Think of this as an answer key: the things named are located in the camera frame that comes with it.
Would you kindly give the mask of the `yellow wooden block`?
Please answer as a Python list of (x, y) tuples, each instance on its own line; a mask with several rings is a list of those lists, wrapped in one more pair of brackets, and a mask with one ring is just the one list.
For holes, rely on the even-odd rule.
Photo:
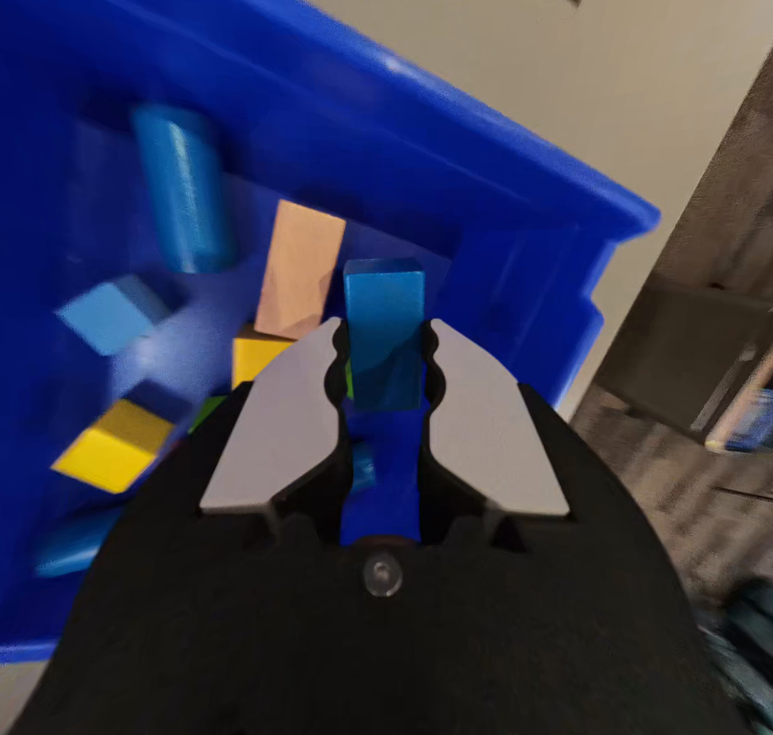
[(242, 382), (253, 381), (293, 343), (293, 339), (257, 332), (252, 324), (244, 324), (232, 343), (231, 389), (237, 389)]

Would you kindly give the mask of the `green wooden cube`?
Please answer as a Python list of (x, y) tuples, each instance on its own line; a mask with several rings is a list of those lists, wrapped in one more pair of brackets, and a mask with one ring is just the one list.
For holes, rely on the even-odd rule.
[(187, 435), (193, 435), (197, 429), (211, 416), (211, 414), (227, 400), (227, 395), (214, 395), (209, 396), (201, 404), (200, 408), (196, 412), (192, 422), (188, 426)]

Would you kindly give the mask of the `blue plastic bin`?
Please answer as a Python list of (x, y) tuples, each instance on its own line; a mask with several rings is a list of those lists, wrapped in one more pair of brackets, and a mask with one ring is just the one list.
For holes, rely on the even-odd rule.
[[(216, 131), (238, 260), (161, 257), (131, 123), (146, 102)], [(44, 662), (83, 575), (38, 578), (63, 518), (116, 506), (51, 470), (127, 398), (184, 434), (231, 383), (282, 199), (345, 220), (350, 259), (414, 258), (426, 315), (557, 406), (602, 317), (591, 291), (659, 211), (301, 0), (2, 0), (2, 665)], [(172, 309), (98, 355), (55, 310), (137, 275)]]

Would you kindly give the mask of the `blue wooden cylinder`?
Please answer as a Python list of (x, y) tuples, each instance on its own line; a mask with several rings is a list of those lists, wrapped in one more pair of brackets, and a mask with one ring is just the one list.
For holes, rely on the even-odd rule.
[(375, 458), (371, 446), (359, 441), (352, 446), (353, 482), (350, 495), (355, 496), (375, 487), (377, 482)]
[(34, 575), (53, 579), (88, 570), (122, 511), (113, 506), (63, 518), (33, 546)]
[(169, 270), (223, 273), (238, 260), (216, 131), (198, 111), (146, 102), (131, 114), (155, 234)]

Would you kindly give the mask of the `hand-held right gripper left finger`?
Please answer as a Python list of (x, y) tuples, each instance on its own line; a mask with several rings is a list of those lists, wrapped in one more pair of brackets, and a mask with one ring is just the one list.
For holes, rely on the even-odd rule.
[(347, 324), (330, 318), (257, 373), (199, 508), (340, 516), (353, 481)]

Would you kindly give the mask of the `yellow wooden cube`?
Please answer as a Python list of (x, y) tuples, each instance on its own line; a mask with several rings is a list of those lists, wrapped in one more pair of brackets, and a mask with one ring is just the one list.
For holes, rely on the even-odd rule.
[(156, 461), (174, 429), (174, 423), (120, 399), (65, 448), (51, 470), (120, 495)]

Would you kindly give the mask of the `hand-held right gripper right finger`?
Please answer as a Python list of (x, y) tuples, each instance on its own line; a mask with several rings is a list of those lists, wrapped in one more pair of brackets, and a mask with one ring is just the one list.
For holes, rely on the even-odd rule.
[(519, 383), (439, 318), (423, 325), (426, 365), (418, 461), (428, 511), (565, 518), (569, 504)]

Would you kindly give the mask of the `natural wooden block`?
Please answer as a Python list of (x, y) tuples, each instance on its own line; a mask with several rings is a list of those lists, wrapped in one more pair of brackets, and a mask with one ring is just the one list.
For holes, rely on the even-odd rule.
[(282, 199), (275, 213), (254, 330), (291, 341), (322, 323), (346, 222)]

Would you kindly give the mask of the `light blue wooden cube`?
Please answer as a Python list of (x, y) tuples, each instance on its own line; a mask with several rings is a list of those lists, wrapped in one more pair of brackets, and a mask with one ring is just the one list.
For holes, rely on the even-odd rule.
[(150, 336), (172, 309), (137, 275), (104, 281), (55, 310), (58, 319), (103, 357)]

